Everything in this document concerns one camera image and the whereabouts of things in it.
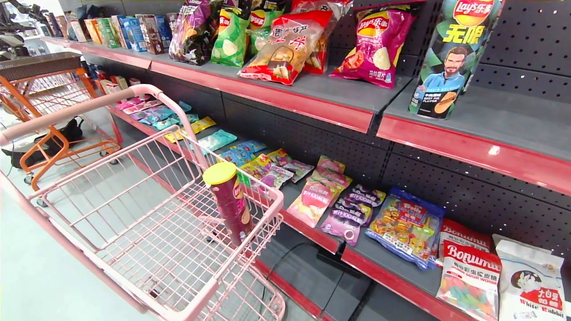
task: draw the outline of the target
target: yellow can lid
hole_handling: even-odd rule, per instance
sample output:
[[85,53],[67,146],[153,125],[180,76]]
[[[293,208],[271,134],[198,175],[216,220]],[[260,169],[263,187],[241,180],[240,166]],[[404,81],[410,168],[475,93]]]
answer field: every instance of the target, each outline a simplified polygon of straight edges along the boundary
[[228,182],[234,175],[236,175],[236,165],[230,162],[217,163],[204,171],[202,179],[210,185],[218,185]]

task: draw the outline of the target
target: black bag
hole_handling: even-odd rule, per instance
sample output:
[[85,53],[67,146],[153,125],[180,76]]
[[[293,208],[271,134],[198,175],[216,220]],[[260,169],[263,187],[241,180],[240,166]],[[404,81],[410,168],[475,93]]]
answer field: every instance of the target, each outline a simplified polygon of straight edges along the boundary
[[[81,139],[83,139],[83,131],[81,130],[81,124],[82,123],[83,123],[83,119],[78,123],[75,120],[75,118],[73,118],[72,120],[70,120],[67,123],[67,125],[64,128],[59,130],[59,132],[63,134],[63,136],[67,139],[67,141],[70,142],[70,147],[75,145],[76,141],[80,141]],[[43,137],[45,137],[45,135],[38,136],[34,139],[33,143],[22,146],[18,149],[15,149],[14,151],[12,151],[11,149],[9,149],[9,150],[2,149],[2,151],[7,156],[11,156],[12,166],[21,169],[22,166],[20,166],[20,159],[24,156],[25,153],[27,153],[30,149],[32,149],[35,146],[35,144],[37,142],[39,142]],[[48,140],[43,145],[43,150],[48,156],[52,157],[61,150],[61,146],[63,146],[62,141],[59,138],[54,137],[54,138]],[[31,157],[29,157],[26,160],[26,165],[32,166],[33,164],[43,162],[43,161],[45,161],[45,158],[44,158],[42,152],[39,150],[36,150],[31,155]]]

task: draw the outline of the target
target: cartoon man illustration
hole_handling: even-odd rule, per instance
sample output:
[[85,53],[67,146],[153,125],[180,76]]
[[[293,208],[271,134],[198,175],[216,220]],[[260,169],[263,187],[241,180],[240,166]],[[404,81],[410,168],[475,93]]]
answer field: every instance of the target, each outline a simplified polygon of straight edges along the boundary
[[457,46],[448,51],[444,59],[444,71],[438,74],[428,75],[424,83],[419,86],[420,91],[438,88],[459,89],[464,85],[464,76],[458,71],[464,64],[468,51],[462,46]]

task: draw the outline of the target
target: pink candy bag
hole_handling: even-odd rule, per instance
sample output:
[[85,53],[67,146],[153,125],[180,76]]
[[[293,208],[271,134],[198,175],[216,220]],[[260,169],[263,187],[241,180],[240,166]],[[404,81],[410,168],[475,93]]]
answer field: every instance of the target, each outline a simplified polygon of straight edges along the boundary
[[400,50],[422,3],[388,4],[356,10],[357,46],[330,76],[363,79],[393,88]]

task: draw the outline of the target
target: green chip bag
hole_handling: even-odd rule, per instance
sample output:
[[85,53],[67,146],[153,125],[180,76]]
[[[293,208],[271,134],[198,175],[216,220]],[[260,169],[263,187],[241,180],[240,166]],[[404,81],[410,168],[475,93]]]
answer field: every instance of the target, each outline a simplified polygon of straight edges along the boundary
[[246,28],[250,24],[250,11],[237,7],[223,7],[220,11],[218,38],[212,49],[211,62],[242,67],[248,47]]

